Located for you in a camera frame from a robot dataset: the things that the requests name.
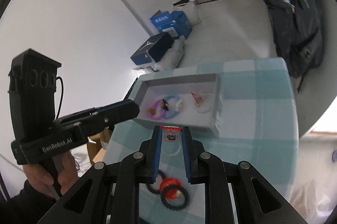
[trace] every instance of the black sleeve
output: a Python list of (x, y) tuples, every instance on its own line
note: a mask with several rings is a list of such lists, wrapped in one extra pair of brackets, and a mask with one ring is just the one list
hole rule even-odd
[(55, 202), (26, 180), (24, 188), (9, 203), (0, 200), (0, 224), (36, 224)]

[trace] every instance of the checkered tablecloth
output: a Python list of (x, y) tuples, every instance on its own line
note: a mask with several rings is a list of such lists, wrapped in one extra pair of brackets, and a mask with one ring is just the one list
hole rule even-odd
[[(200, 140), (206, 151), (223, 161), (237, 164), (249, 161), (286, 199), (290, 199), (298, 152), (298, 125), (294, 96), (288, 71), (281, 58), (231, 61), (179, 68), (143, 75), (130, 98), (137, 94), (142, 81), (191, 74), (218, 73), (223, 109), (219, 118), (219, 138), (192, 137)], [(138, 151), (152, 130), (129, 120), (115, 127), (107, 147), (107, 164), (121, 161)], [(166, 154), (177, 151), (178, 143), (163, 142)], [(182, 211), (165, 208), (160, 197), (140, 186), (139, 216), (153, 224), (205, 223), (203, 185), (189, 185), (183, 154), (161, 153), (160, 170), (178, 178), (187, 188), (190, 205)]]

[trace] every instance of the bracelet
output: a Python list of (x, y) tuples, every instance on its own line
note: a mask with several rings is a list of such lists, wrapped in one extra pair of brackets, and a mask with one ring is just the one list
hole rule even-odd
[(161, 103), (164, 104), (164, 101), (163, 101), (162, 99), (157, 100), (157, 101), (156, 101), (156, 102), (155, 102), (155, 103), (154, 103), (154, 104), (147, 110), (147, 116), (148, 116), (149, 119), (151, 119), (151, 120), (161, 120), (161, 119), (165, 116), (167, 110), (165, 110), (164, 108), (161, 109), (161, 111), (160, 111), (160, 113), (159, 113), (158, 116), (155, 116), (156, 111), (157, 111), (157, 108), (158, 108), (159, 104), (161, 104)]
[(165, 101), (169, 101), (170, 99), (176, 100), (176, 107), (174, 109), (169, 109), (165, 113), (164, 118), (167, 120), (173, 118), (176, 114), (178, 114), (181, 111), (182, 107), (182, 100), (178, 97), (178, 95), (167, 95), (166, 97), (164, 97)]

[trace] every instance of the blue box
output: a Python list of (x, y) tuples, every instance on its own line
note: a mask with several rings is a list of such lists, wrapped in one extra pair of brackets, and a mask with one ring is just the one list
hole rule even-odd
[(142, 44), (131, 56), (131, 60), (136, 65), (149, 64), (153, 61), (158, 62), (172, 47), (173, 43), (173, 38), (166, 32), (155, 35)]
[(168, 32), (172, 38), (184, 36), (187, 39), (192, 27), (183, 11), (173, 11), (171, 14), (168, 11), (159, 12), (154, 14), (150, 21), (160, 33)]

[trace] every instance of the metal screw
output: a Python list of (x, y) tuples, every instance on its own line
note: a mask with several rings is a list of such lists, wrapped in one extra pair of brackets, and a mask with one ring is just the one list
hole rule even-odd
[(95, 163), (94, 167), (97, 170), (102, 169), (104, 167), (104, 162), (98, 161)]
[(250, 164), (249, 164), (248, 162), (246, 162), (246, 161), (243, 161), (243, 162), (240, 163), (240, 167), (241, 167), (242, 169), (247, 170), (247, 169), (249, 169)]
[(203, 159), (209, 159), (211, 157), (210, 153), (207, 153), (207, 152), (202, 152), (200, 154), (200, 156), (203, 158)]
[(140, 159), (142, 157), (143, 157), (143, 153), (142, 152), (136, 152), (136, 153), (134, 153), (134, 158)]

